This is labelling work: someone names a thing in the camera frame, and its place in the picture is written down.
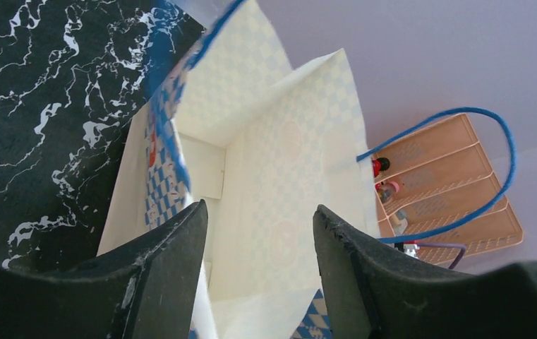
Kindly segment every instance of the open bag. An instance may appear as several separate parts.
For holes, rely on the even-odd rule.
[[[344,51],[292,70],[259,6],[238,0],[134,116],[98,254],[204,199],[200,337],[290,338],[320,289],[317,205],[380,235],[366,151]]]

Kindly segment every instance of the marble countertop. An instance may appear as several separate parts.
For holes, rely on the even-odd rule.
[[[3,267],[95,256],[130,118],[203,29],[158,3],[0,1]]]

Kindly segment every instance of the purple cord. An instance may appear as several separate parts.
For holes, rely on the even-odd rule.
[[[459,249],[459,254],[457,254],[457,257],[451,265],[449,265],[449,269],[452,270],[457,266],[457,263],[461,260],[461,258],[464,257],[464,254],[467,251],[467,246],[464,244],[446,244],[446,243],[435,243],[435,242],[416,242],[416,245],[422,246],[422,247],[439,247],[439,248],[446,248],[446,249]]]

